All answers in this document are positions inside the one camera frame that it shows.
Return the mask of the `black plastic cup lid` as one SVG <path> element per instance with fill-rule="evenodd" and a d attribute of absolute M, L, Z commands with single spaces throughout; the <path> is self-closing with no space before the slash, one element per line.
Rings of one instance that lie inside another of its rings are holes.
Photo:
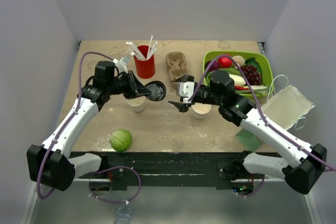
<path fill-rule="evenodd" d="M 166 96 L 166 86 L 161 81 L 151 81 L 145 85 L 145 87 L 151 91 L 151 94 L 146 98 L 150 101 L 159 102 L 164 100 Z"/>

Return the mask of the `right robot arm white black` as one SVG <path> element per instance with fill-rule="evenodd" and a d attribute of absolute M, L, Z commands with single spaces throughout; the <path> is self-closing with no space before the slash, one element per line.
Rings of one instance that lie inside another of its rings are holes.
<path fill-rule="evenodd" d="M 217 70 L 210 77 L 209 86 L 197 84 L 188 74 L 178 78 L 175 82 L 180 101 L 171 104 L 180 112 L 187 112 L 196 103 L 216 105 L 226 121 L 253 133 L 280 155 L 272 157 L 244 151 L 223 168 L 224 173 L 231 180 L 250 174 L 268 175 L 284 180 L 298 193 L 308 194 L 326 169 L 327 149 L 296 138 L 266 118 L 256 104 L 236 93 L 234 81 L 227 72 Z"/>

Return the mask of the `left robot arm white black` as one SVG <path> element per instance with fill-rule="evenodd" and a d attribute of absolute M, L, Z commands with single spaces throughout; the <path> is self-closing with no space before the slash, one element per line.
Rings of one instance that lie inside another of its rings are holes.
<path fill-rule="evenodd" d="M 72 110 L 57 129 L 42 144 L 31 145 L 27 151 L 29 175 L 38 188 L 45 185 L 64 191 L 75 178 L 83 175 L 92 173 L 97 178 L 105 177 L 109 165 L 103 162 L 101 155 L 90 152 L 69 157 L 74 144 L 111 96 L 121 94 L 131 100 L 153 94 L 149 85 L 143 85 L 132 71 L 124 72 L 111 61 L 98 62 L 94 75 L 79 88 Z"/>

